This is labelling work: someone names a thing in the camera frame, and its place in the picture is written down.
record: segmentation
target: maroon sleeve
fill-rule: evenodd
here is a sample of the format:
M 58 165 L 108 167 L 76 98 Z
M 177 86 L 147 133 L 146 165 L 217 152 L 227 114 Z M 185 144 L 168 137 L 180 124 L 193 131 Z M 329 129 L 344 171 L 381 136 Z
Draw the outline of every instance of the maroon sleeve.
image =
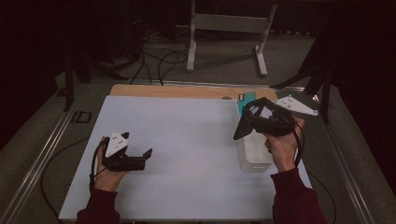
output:
M 297 168 L 271 177 L 276 189 L 273 208 L 276 224 L 327 223 L 319 208 L 318 195 L 304 185 Z
M 93 189 L 87 207 L 77 214 L 76 224 L 120 223 L 120 214 L 114 209 L 117 192 Z

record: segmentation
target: white box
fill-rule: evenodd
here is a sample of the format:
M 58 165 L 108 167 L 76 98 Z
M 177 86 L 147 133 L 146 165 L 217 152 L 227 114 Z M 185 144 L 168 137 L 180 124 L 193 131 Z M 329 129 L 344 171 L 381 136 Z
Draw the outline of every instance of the white box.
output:
M 264 114 L 267 112 L 269 111 L 263 110 L 262 117 L 268 117 L 268 115 Z M 239 120 L 238 104 L 235 102 L 235 112 L 233 114 L 235 129 L 238 126 Z M 266 139 L 267 138 L 262 133 L 256 133 L 256 131 L 253 130 L 251 134 L 236 140 L 239 151 L 239 161 L 244 172 L 264 172 L 265 169 L 273 163 L 272 155 L 265 146 Z

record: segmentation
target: right hand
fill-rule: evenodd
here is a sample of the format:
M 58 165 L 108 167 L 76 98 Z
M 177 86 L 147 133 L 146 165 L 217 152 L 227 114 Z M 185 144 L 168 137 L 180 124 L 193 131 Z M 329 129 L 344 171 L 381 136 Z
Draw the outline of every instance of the right hand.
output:
M 303 128 L 304 120 L 294 118 L 295 122 Z M 294 127 L 294 131 L 301 139 L 302 130 L 297 125 Z M 274 164 L 279 173 L 294 169 L 294 157 L 297 150 L 297 141 L 293 133 L 289 133 L 285 136 L 274 137 L 271 134 L 264 134 L 267 137 L 265 146 L 271 151 L 273 156 Z

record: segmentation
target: hand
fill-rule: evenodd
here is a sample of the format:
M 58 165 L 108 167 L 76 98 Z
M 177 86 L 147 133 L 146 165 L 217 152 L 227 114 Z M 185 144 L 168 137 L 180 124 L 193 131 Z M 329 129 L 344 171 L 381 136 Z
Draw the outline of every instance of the hand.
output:
M 100 173 L 96 176 L 94 188 L 101 189 L 104 191 L 114 192 L 119 186 L 122 178 L 128 173 L 126 171 L 123 172 L 112 172 L 106 169 L 104 165 L 102 165 L 102 158 L 104 154 L 104 147 L 101 146 L 98 150 L 97 159 L 98 165 L 96 172 Z
M 304 120 L 294 118 L 297 125 L 301 128 L 304 126 Z M 298 126 L 294 127 L 294 131 L 298 137 L 301 138 L 302 130 Z M 297 141 L 293 133 L 285 136 L 274 137 L 271 134 L 264 134 L 267 137 L 265 146 L 271 151 L 273 155 L 274 164 L 279 173 L 294 169 L 294 157 L 297 150 Z

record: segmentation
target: white metal frame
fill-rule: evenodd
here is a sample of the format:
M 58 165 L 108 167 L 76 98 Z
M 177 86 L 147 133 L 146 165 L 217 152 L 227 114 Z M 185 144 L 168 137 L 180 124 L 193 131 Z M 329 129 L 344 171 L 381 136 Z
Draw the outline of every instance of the white metal frame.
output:
M 262 34 L 262 41 L 259 46 L 255 47 L 255 52 L 257 62 L 259 64 L 260 75 L 266 77 L 268 72 L 265 66 L 262 51 L 264 49 L 265 42 L 270 32 L 275 12 L 276 5 L 272 5 L 267 18 L 199 14 L 195 13 L 195 0 L 191 0 L 191 35 L 189 56 L 187 61 L 187 71 L 192 72 L 194 70 L 196 29 L 249 32 Z

